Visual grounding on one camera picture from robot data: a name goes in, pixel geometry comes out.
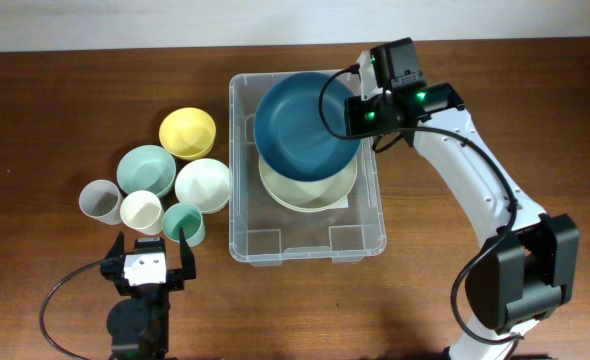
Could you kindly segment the grey plastic cup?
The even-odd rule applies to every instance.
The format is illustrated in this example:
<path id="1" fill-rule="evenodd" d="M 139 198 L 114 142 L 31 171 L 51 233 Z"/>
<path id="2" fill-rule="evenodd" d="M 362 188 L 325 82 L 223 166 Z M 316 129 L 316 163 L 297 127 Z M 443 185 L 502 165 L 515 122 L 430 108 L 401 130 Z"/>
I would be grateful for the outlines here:
<path id="1" fill-rule="evenodd" d="M 78 199 L 80 210 L 88 217 L 107 225 L 122 222 L 120 207 L 123 196 L 116 184 L 98 179 L 87 184 Z"/>

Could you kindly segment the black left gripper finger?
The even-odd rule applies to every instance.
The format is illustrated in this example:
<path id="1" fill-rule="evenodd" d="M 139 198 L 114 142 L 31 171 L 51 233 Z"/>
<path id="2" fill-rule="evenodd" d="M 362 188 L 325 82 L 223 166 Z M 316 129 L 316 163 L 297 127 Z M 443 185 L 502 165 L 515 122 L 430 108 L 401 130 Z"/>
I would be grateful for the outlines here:
<path id="1" fill-rule="evenodd" d="M 181 276 L 183 280 L 193 280 L 196 278 L 196 263 L 195 256 L 188 245 L 184 230 L 179 228 L 179 244 L 180 244 L 180 259 L 181 259 Z"/>
<path id="2" fill-rule="evenodd" d="M 120 232 L 100 265 L 103 277 L 121 277 L 124 268 L 124 233 Z"/>

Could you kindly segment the large beige plate bowl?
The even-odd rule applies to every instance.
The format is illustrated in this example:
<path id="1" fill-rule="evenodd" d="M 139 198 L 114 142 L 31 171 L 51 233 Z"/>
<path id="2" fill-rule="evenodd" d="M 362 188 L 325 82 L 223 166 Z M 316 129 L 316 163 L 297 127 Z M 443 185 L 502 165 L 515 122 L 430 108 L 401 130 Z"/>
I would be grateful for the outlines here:
<path id="1" fill-rule="evenodd" d="M 262 185 L 280 205 L 297 212 L 316 213 L 333 209 L 333 205 L 352 191 L 358 175 L 358 162 L 352 161 L 339 173 L 320 181 L 302 182 L 286 178 L 273 170 L 262 158 L 258 163 Z"/>

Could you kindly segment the green plastic cup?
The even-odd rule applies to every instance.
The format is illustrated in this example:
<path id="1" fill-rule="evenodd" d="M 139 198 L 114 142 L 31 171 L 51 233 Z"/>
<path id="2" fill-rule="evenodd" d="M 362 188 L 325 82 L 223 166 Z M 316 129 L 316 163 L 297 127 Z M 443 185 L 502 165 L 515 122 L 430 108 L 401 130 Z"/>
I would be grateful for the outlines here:
<path id="1" fill-rule="evenodd" d="M 206 226 L 198 207 L 188 203 L 172 205 L 164 214 L 162 229 L 165 236 L 175 242 L 180 241 L 180 231 L 190 247 L 202 243 L 206 237 Z"/>

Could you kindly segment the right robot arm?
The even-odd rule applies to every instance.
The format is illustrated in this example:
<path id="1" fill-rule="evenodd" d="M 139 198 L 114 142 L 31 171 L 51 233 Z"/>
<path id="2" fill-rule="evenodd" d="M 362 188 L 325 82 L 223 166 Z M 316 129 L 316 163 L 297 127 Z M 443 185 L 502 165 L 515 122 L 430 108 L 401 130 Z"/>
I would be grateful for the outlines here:
<path id="1" fill-rule="evenodd" d="M 354 262 L 385 246 L 374 157 L 405 142 L 442 177 L 479 252 L 457 275 L 472 317 L 446 359 L 508 359 L 567 304 L 580 234 L 510 178 L 448 83 L 429 84 L 409 38 L 342 70 L 250 73 L 229 84 L 230 252 L 239 261 Z"/>

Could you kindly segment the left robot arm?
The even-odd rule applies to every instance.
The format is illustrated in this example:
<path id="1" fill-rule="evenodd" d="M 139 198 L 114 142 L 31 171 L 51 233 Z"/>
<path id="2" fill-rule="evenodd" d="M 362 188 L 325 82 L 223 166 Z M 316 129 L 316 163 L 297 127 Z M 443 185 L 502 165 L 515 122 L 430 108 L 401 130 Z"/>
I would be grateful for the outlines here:
<path id="1" fill-rule="evenodd" d="M 184 271 L 167 268 L 165 240 L 140 238 L 124 251 L 117 238 L 100 265 L 123 299 L 112 307 L 106 328 L 113 359 L 165 359 L 169 351 L 169 293 L 184 289 Z"/>

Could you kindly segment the cream plastic cup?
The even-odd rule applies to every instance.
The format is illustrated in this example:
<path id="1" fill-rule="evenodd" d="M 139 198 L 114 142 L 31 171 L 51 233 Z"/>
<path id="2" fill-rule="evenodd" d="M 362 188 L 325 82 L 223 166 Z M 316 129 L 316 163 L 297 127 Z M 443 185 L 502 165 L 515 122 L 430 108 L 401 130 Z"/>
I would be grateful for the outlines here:
<path id="1" fill-rule="evenodd" d="M 160 199 L 150 191 L 129 194 L 120 206 L 120 216 L 126 226 L 142 234 L 157 235 L 162 231 L 164 209 Z"/>

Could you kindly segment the large blue bowl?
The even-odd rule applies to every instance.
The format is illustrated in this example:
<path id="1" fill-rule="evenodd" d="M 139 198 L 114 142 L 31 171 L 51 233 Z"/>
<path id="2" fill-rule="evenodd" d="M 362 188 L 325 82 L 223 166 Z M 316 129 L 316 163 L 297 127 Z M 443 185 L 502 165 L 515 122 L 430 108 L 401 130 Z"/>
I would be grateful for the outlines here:
<path id="1" fill-rule="evenodd" d="M 317 72 L 296 73 L 262 98 L 254 120 L 258 152 L 279 174 L 304 182 L 329 178 L 355 157 L 358 140 L 342 140 L 344 101 L 353 92 Z"/>

